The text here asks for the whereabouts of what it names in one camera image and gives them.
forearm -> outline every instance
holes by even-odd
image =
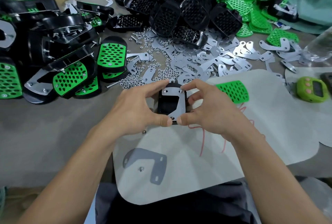
[[[82,224],[113,147],[89,134],[19,220],[19,224]]]
[[[263,223],[329,223],[258,130],[232,144]]]

green digital timer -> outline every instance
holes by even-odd
[[[322,103],[328,98],[326,84],[317,78],[304,76],[296,83],[297,95],[310,103]]]

right hand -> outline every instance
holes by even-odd
[[[254,127],[246,116],[230,100],[228,95],[216,86],[207,84],[199,79],[181,86],[182,90],[199,89],[188,98],[189,105],[203,99],[201,106],[190,113],[184,113],[177,118],[182,126],[197,124],[203,129],[222,135],[231,140],[240,137],[248,127]]]

hand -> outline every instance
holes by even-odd
[[[216,86],[199,79],[194,79],[181,86],[181,89],[185,91],[194,88],[199,89],[199,91],[189,96],[189,105],[200,99],[203,99],[203,102],[201,106],[193,109],[190,113],[184,113],[178,117],[177,123],[179,125],[198,124],[205,130],[220,134],[229,141],[239,136],[247,127],[253,127],[227,94]]]
[[[168,80],[161,80],[123,90],[111,111],[93,128],[94,133],[115,140],[123,135],[143,132],[148,125],[171,126],[170,117],[153,113],[146,103],[146,98],[165,88],[168,83]]]

left hand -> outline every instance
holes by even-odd
[[[93,133],[98,132],[102,138],[115,141],[123,135],[141,133],[148,125],[171,126],[170,117],[153,113],[146,103],[146,98],[165,88],[168,83],[169,80],[161,80],[123,90],[111,111],[92,129]]]

